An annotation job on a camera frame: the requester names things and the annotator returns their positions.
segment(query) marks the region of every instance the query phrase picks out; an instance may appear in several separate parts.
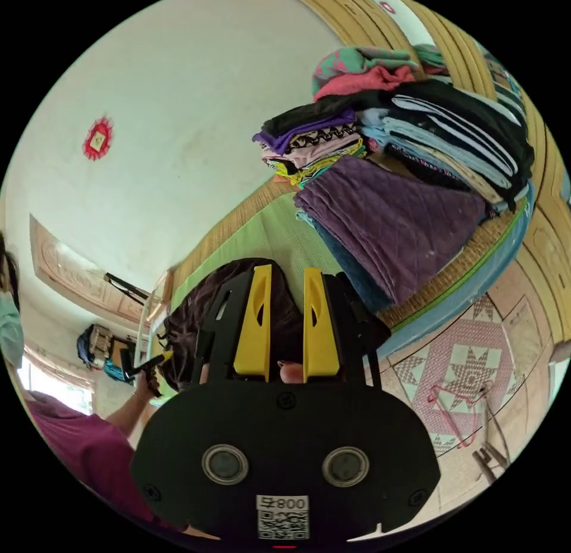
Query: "green mat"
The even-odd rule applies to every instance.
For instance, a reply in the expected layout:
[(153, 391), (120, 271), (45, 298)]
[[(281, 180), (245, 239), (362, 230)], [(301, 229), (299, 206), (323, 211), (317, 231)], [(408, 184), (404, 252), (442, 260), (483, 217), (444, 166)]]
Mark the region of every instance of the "green mat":
[[(323, 273), (339, 273), (341, 267), (307, 222), (296, 219), (298, 208), (294, 194), (285, 194), (258, 212), (232, 237), (224, 242), (184, 283), (172, 294), (172, 313), (198, 283), (215, 269), (245, 257), (267, 257), (274, 260), (285, 273), (294, 301), (303, 311), (303, 281), (306, 267), (315, 267)], [(163, 394), (161, 405), (176, 394), (162, 376), (159, 390)]]

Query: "hair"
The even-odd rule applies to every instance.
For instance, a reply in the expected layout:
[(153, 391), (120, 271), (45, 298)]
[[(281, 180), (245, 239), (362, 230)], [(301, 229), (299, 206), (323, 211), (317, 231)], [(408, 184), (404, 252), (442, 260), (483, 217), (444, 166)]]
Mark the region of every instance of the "hair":
[(8, 269), (8, 278), (12, 288), (12, 296), (14, 297), (14, 305), (18, 311), (20, 310), (20, 294), (18, 291), (18, 264), (14, 256), (6, 250), (4, 234), (0, 232), (0, 277), (2, 278), (2, 287), (5, 286), (4, 281), (4, 265)]

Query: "white wall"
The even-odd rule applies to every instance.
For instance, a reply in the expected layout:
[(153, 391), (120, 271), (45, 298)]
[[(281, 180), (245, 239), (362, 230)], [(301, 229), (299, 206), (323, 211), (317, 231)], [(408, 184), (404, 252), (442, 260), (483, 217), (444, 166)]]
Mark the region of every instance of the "white wall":
[[(313, 69), (338, 46), (298, 0), (163, 0), (116, 27), (48, 93), (10, 163), (22, 271), (31, 277), (32, 213), (100, 268), (152, 289), (271, 177), (252, 135), (312, 100)], [(81, 147), (104, 115), (114, 140), (89, 161)]]
[[(38, 311), (25, 297), (21, 298), (22, 326), (26, 340), (31, 340), (46, 351), (67, 363), (79, 367), (83, 363), (77, 356), (76, 341), (83, 329), (71, 329)], [(93, 404), (99, 415), (106, 417), (119, 408), (133, 393), (133, 388), (112, 380), (103, 371), (92, 371), (95, 381)]]

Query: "pink shirt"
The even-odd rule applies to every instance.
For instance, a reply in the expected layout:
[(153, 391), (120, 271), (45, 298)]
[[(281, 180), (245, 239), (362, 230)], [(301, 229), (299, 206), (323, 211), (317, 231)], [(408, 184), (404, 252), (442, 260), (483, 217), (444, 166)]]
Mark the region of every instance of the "pink shirt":
[(118, 511), (160, 523), (129, 473), (134, 450), (124, 434), (96, 414), (86, 416), (51, 396), (31, 394), (37, 401), (27, 406), (38, 428), (76, 478)]

